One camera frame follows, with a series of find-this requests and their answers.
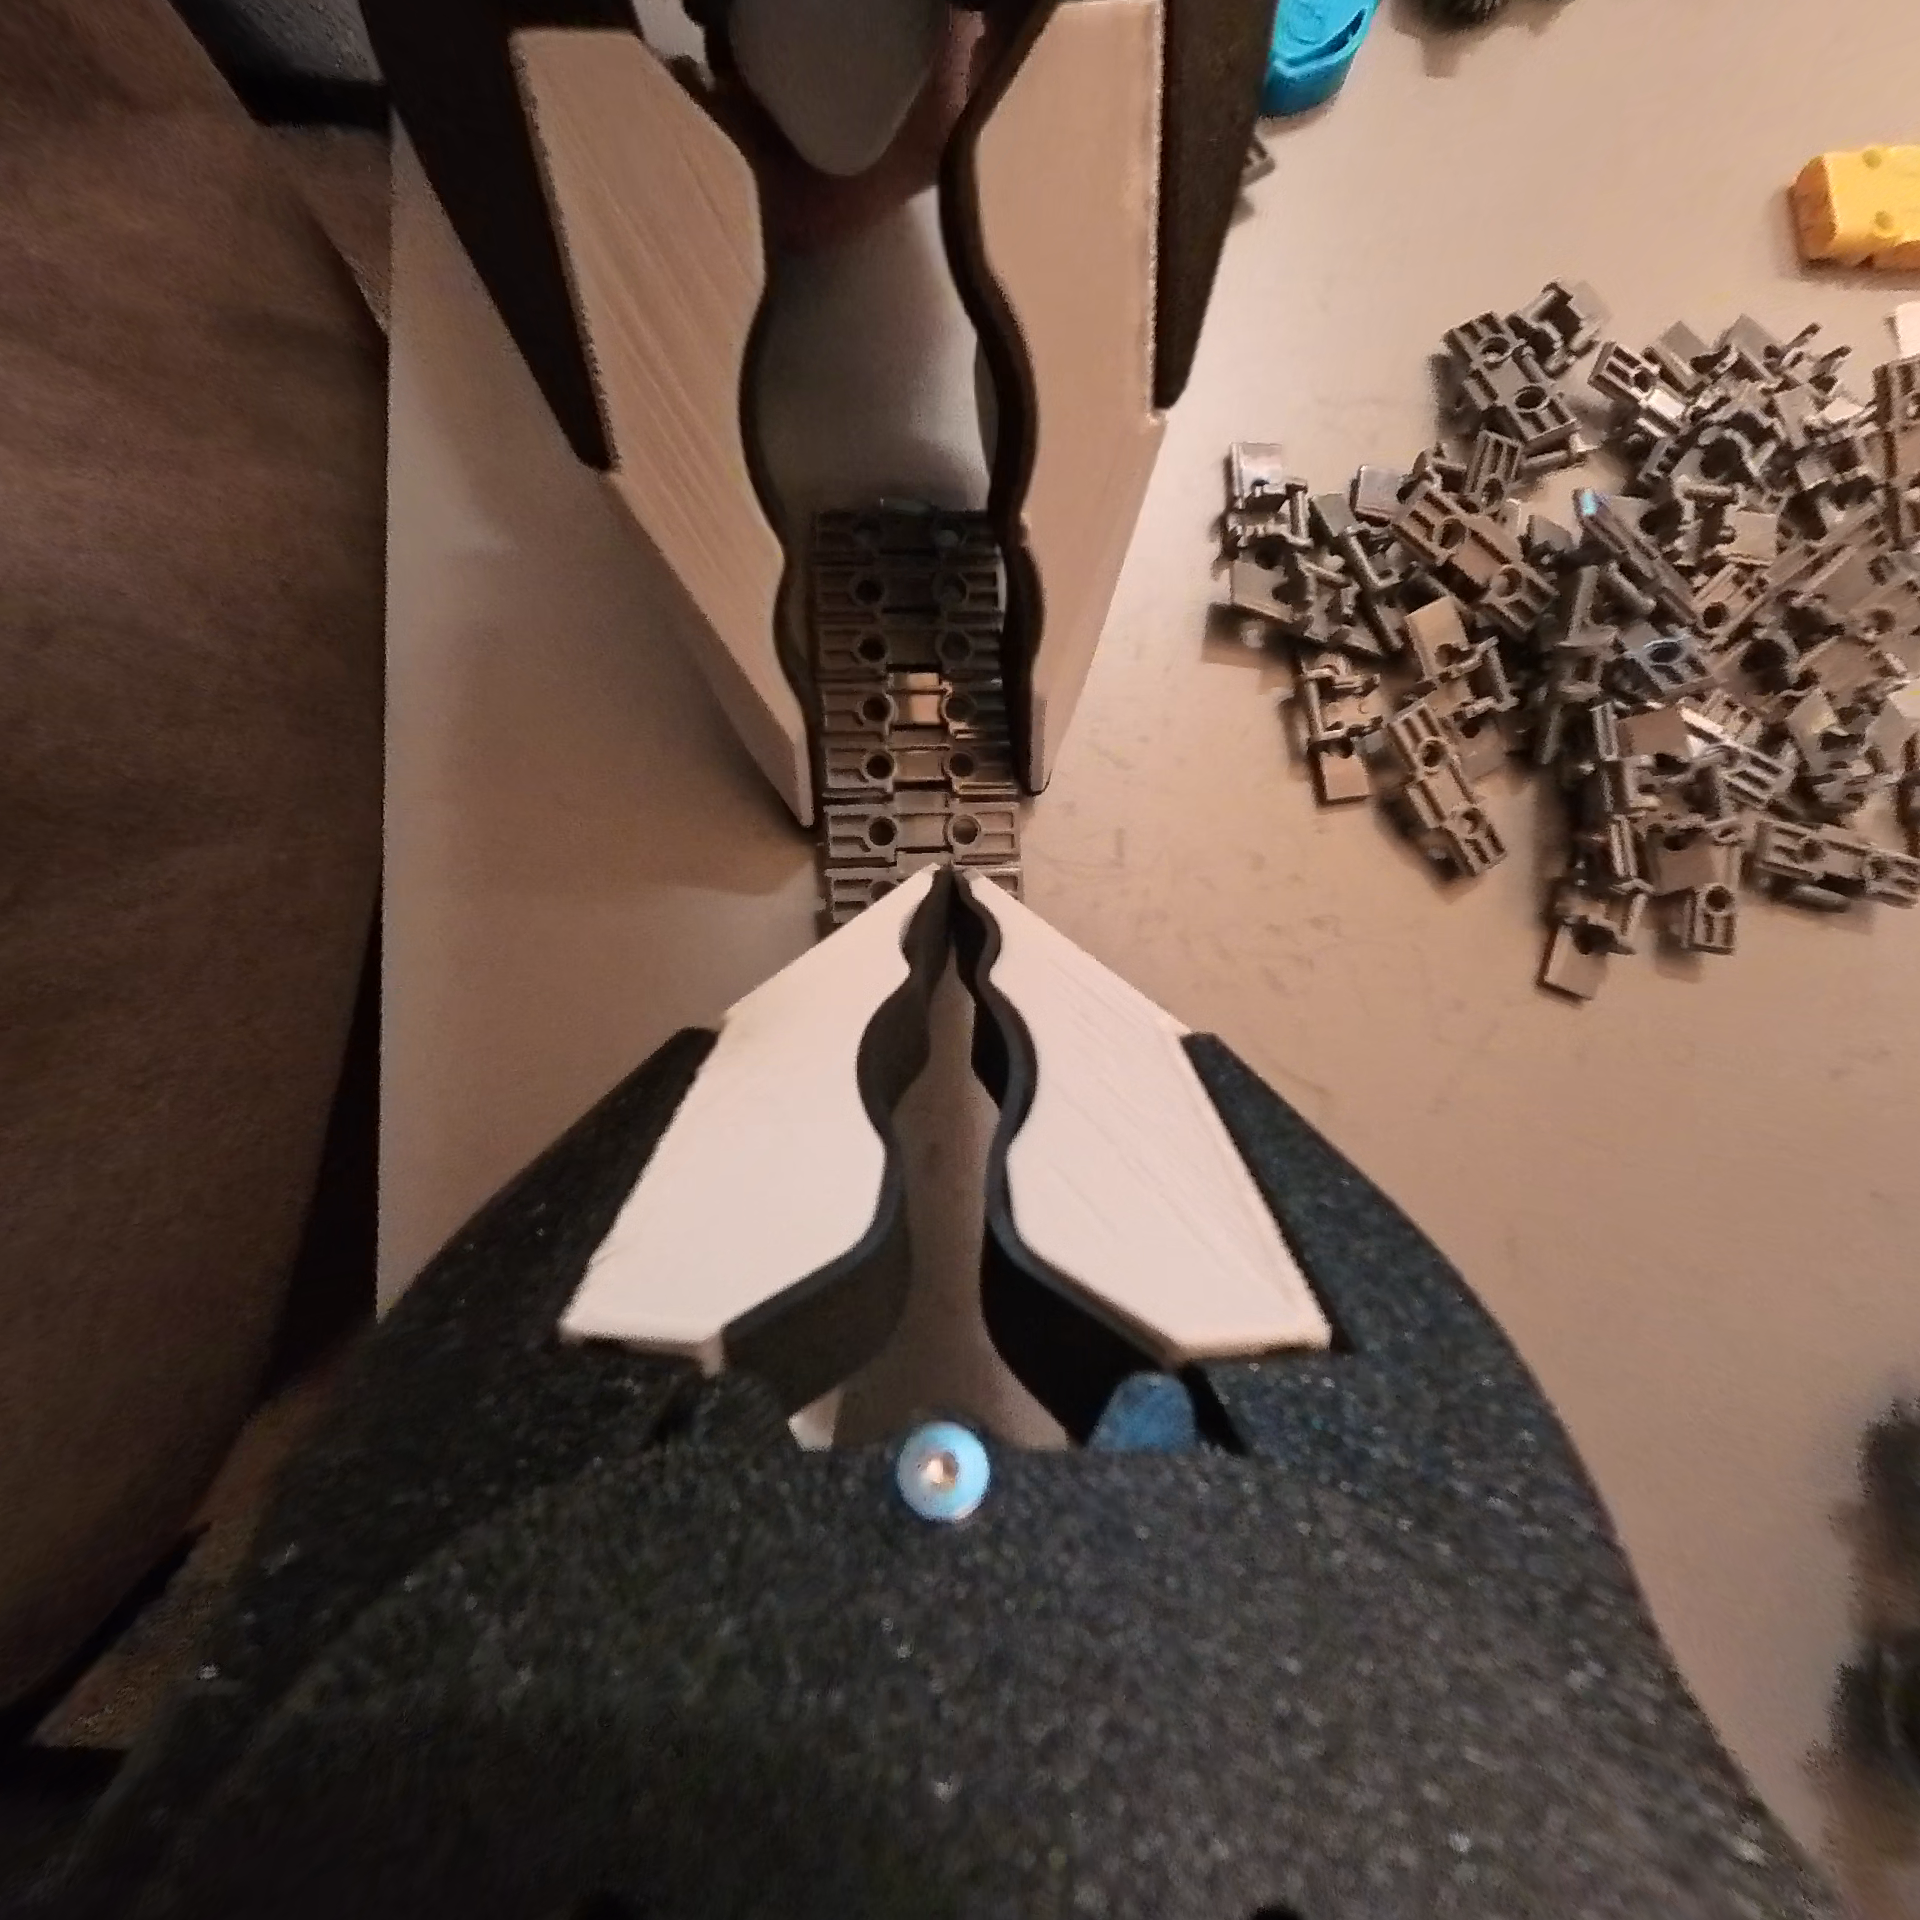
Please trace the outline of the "assembled grey track strip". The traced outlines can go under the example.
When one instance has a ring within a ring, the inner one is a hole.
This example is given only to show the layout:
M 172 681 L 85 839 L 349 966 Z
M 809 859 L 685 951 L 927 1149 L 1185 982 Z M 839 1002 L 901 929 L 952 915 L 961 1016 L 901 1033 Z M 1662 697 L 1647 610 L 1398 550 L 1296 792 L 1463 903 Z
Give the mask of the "assembled grey track strip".
M 822 936 L 922 869 L 1023 896 L 1001 673 L 1002 568 L 980 513 L 817 513 L 807 563 Z

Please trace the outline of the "light blue plastic tool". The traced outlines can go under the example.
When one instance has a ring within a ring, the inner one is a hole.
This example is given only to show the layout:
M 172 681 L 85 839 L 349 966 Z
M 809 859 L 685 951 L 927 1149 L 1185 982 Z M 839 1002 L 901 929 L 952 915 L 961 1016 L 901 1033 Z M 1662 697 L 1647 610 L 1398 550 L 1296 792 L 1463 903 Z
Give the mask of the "light blue plastic tool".
M 1329 103 L 1374 27 L 1377 3 L 1278 3 L 1261 85 L 1261 119 Z

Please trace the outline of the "yellow brick panel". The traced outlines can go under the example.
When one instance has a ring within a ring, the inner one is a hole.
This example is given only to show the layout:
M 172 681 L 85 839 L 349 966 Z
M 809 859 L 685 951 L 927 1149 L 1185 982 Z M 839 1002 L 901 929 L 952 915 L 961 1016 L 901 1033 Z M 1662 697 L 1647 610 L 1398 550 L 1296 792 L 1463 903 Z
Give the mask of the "yellow brick panel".
M 1917 273 L 1917 145 L 1809 159 L 1788 189 L 1791 238 L 1808 265 Z

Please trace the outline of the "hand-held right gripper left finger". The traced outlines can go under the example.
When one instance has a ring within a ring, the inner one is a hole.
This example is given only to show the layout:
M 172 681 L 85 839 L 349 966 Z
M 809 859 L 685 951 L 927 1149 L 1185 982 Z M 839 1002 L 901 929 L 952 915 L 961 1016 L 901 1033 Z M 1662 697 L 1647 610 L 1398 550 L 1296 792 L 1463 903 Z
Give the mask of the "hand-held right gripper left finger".
M 825 1397 L 906 1295 L 896 1110 L 927 1061 L 951 869 L 887 893 L 735 1000 L 560 1317 L 573 1344 Z

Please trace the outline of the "pile of grey track links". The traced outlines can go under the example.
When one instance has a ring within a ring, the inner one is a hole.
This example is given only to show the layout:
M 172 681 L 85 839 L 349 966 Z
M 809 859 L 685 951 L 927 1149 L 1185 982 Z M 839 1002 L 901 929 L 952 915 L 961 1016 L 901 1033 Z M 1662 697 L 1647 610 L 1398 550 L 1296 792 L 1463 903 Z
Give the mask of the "pile of grey track links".
M 1735 953 L 1748 894 L 1917 899 L 1917 361 L 1855 393 L 1816 325 L 1606 321 L 1549 280 L 1452 327 L 1406 466 L 1313 488 L 1229 443 L 1214 566 L 1322 808 L 1464 883 L 1508 857 L 1490 785 L 1549 787 L 1540 985 L 1574 1002 L 1642 939 Z

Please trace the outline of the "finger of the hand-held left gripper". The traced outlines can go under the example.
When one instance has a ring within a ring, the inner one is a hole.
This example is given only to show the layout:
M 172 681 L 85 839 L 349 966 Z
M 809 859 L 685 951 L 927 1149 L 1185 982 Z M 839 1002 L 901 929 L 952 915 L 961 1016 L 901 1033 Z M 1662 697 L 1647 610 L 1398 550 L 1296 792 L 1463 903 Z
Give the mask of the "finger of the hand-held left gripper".
M 694 656 L 742 746 L 813 825 L 809 726 L 780 642 L 783 550 L 746 438 L 766 296 L 753 171 L 633 30 L 516 30 L 512 65 L 608 488 L 687 601 Z
M 1166 10 L 1032 6 L 943 155 L 943 242 L 992 401 L 1020 781 L 1055 773 L 1161 453 Z

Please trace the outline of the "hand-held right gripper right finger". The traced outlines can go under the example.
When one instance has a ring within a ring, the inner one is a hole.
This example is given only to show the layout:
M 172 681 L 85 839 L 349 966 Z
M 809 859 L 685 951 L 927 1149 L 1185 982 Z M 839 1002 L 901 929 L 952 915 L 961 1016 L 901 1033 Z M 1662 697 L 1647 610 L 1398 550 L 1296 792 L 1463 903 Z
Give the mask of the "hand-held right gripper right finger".
M 997 1112 L 980 1309 L 1026 1394 L 1084 1445 L 1132 1377 L 1327 1353 L 1192 1031 L 990 880 L 954 883 L 954 953 Z

